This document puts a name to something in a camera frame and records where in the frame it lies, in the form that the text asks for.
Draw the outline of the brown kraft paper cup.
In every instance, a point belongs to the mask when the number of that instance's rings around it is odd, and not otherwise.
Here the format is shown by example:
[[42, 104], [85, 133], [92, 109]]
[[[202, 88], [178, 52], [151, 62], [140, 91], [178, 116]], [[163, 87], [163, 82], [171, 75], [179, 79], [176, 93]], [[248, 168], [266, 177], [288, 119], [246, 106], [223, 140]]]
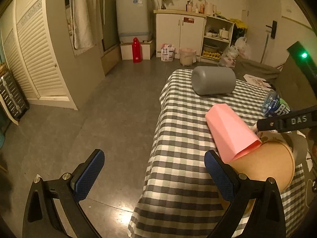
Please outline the brown kraft paper cup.
[[228, 164], [237, 174], [246, 174], [252, 180], [274, 178], [280, 192], [290, 185], [295, 172], [293, 152], [279, 140], [262, 143], [254, 151]]

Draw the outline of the pink faceted cup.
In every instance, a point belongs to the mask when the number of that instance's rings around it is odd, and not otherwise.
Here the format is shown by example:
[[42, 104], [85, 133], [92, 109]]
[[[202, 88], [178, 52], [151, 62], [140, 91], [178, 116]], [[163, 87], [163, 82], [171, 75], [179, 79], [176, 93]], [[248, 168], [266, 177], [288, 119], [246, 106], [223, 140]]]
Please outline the pink faceted cup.
[[229, 163], [261, 146], [262, 142], [227, 104], [215, 104], [205, 119], [223, 162]]

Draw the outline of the grey plastic cup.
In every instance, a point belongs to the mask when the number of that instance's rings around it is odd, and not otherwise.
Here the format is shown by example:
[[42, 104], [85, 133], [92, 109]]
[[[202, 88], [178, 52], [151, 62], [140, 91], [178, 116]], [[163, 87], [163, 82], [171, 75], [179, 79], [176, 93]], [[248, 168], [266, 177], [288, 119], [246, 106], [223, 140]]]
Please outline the grey plastic cup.
[[194, 92], [201, 96], [232, 93], [236, 76], [226, 67], [197, 66], [192, 71], [191, 83]]

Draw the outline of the blue green drink bottle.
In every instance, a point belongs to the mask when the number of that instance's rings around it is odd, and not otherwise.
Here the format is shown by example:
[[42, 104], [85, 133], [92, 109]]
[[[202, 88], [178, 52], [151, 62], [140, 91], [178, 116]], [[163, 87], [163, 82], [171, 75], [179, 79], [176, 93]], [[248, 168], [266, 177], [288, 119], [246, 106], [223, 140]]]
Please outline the blue green drink bottle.
[[270, 90], [262, 104], [261, 112], [266, 117], [274, 117], [288, 114], [291, 109], [277, 92]]

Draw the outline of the grey-green sofa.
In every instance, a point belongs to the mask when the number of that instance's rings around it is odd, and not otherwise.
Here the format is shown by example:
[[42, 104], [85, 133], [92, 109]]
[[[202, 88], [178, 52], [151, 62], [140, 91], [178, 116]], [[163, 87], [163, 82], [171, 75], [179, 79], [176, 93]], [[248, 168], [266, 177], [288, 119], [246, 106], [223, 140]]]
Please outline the grey-green sofa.
[[238, 57], [234, 73], [239, 80], [244, 80], [245, 74], [265, 79], [288, 103], [292, 111], [316, 106], [313, 88], [292, 57], [288, 57], [282, 70]]

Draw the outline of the grey white checkered tablecloth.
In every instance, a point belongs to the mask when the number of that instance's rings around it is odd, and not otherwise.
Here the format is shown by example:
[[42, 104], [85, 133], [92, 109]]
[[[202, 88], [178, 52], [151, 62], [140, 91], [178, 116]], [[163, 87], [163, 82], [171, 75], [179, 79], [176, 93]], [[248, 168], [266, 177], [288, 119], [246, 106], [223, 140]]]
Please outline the grey white checkered tablecloth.
[[215, 149], [205, 115], [214, 104], [225, 103], [248, 126], [262, 117], [263, 89], [238, 80], [228, 95], [202, 97], [193, 91], [191, 75], [189, 69], [175, 70], [161, 92], [161, 112], [129, 237], [206, 237], [224, 210], [204, 165], [205, 153]]

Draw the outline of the white plastic shopping bag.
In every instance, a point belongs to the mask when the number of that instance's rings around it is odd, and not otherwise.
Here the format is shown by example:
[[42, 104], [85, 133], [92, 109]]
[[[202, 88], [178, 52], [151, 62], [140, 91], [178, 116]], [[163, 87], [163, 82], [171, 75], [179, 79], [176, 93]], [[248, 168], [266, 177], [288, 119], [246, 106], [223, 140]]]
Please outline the white plastic shopping bag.
[[247, 44], [247, 38], [243, 36], [238, 38], [234, 45], [225, 49], [218, 62], [218, 66], [234, 68], [238, 58], [250, 59], [250, 57], [251, 47]]

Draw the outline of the black metal storage case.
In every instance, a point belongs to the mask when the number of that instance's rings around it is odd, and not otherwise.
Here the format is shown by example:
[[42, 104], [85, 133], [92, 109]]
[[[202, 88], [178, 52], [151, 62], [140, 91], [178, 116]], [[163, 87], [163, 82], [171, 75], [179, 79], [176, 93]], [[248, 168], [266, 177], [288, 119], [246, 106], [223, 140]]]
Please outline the black metal storage case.
[[18, 125], [21, 117], [29, 109], [29, 106], [8, 70], [1, 76], [1, 97], [9, 116]]

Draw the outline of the yellow cloth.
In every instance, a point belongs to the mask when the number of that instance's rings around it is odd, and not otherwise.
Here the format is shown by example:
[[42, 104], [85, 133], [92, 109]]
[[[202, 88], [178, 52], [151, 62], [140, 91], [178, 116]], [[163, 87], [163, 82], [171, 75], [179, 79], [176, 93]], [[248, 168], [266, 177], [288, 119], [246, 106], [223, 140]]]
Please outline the yellow cloth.
[[239, 19], [230, 18], [229, 21], [234, 23], [238, 29], [246, 30], [248, 28], [247, 25]]

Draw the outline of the yellow egg tray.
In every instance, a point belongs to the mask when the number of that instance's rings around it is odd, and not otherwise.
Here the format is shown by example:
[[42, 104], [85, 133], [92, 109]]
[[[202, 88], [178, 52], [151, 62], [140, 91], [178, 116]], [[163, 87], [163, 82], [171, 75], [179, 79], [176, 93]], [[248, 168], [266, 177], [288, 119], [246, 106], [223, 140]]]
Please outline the yellow egg tray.
[[212, 59], [212, 60], [219, 60], [221, 58], [221, 54], [220, 53], [218, 53], [218, 52], [208, 52], [206, 50], [202, 51], [202, 56], [204, 58], [209, 58], [209, 59]]

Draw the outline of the white open shelf unit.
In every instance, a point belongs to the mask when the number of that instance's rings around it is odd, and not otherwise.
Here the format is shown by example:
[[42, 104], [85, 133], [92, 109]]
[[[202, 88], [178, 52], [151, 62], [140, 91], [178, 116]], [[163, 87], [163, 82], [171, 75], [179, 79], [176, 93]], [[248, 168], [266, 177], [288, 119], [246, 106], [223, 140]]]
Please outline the white open shelf unit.
[[201, 61], [217, 63], [219, 60], [204, 58], [202, 51], [218, 52], [222, 55], [232, 44], [233, 30], [234, 23], [229, 20], [207, 15], [202, 37]]

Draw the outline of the small pink-lined trash bin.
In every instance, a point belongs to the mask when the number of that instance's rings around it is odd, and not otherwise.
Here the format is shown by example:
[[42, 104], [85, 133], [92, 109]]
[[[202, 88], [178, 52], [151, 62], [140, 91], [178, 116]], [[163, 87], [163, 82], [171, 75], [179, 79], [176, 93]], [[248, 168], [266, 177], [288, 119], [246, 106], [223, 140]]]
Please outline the small pink-lined trash bin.
[[192, 66], [196, 62], [196, 51], [192, 48], [180, 48], [180, 63], [183, 66]]

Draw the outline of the white louvered wardrobe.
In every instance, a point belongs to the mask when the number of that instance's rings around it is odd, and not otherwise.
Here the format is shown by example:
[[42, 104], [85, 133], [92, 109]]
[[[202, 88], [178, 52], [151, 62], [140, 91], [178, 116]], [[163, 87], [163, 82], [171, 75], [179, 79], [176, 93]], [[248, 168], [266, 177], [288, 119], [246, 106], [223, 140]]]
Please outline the white louvered wardrobe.
[[64, 0], [3, 0], [1, 44], [30, 104], [78, 110], [105, 76], [98, 47], [75, 54]]

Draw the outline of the white sink cabinet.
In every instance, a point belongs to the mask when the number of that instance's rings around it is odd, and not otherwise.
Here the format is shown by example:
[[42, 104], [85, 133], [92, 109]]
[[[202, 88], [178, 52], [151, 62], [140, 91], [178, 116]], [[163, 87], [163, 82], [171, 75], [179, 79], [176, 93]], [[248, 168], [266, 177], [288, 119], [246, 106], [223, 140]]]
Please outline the white sink cabinet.
[[156, 57], [161, 56], [161, 47], [171, 44], [175, 48], [175, 58], [180, 57], [181, 48], [196, 51], [197, 60], [201, 60], [202, 44], [206, 26], [204, 14], [183, 10], [155, 10]]

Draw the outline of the white platform box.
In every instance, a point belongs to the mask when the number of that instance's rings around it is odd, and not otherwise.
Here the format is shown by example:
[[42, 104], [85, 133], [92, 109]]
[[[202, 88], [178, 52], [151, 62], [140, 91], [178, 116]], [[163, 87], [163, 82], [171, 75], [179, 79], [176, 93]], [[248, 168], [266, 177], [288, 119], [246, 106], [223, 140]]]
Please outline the white platform box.
[[122, 60], [133, 60], [135, 51], [139, 52], [143, 60], [150, 60], [155, 51], [155, 41], [141, 42], [139, 45], [133, 43], [121, 43], [121, 58]]

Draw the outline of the white packaged goods bag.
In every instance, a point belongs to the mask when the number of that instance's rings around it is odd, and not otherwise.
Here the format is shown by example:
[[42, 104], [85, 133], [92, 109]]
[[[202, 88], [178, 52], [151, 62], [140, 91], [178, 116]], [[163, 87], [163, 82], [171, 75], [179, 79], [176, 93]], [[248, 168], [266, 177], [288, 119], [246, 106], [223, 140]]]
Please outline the white packaged goods bag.
[[171, 62], [174, 59], [175, 48], [172, 44], [163, 44], [161, 47], [161, 61]]

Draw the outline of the red thermos bottle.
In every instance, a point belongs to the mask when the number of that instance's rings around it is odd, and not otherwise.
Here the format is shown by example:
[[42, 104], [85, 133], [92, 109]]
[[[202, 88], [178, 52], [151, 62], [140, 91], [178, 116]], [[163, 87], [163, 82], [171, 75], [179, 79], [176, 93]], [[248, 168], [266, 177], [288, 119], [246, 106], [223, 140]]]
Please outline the red thermos bottle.
[[132, 54], [134, 63], [139, 63], [142, 61], [141, 45], [137, 37], [133, 39]]

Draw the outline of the hanging white towel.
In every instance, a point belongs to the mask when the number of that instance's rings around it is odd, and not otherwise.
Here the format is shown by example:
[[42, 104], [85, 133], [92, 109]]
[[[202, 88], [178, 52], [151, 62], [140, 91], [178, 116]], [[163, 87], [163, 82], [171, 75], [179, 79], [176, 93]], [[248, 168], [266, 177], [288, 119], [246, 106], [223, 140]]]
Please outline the hanging white towel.
[[103, 39], [99, 0], [69, 0], [73, 46], [83, 53]]

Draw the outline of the white washing machine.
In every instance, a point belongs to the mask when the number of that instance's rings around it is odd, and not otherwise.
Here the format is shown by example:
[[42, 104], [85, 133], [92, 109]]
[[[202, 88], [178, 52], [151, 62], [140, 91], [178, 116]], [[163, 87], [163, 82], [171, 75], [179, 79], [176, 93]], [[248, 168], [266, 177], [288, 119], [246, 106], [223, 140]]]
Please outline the white washing machine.
[[152, 0], [116, 0], [116, 19], [119, 41], [148, 42], [153, 37]]

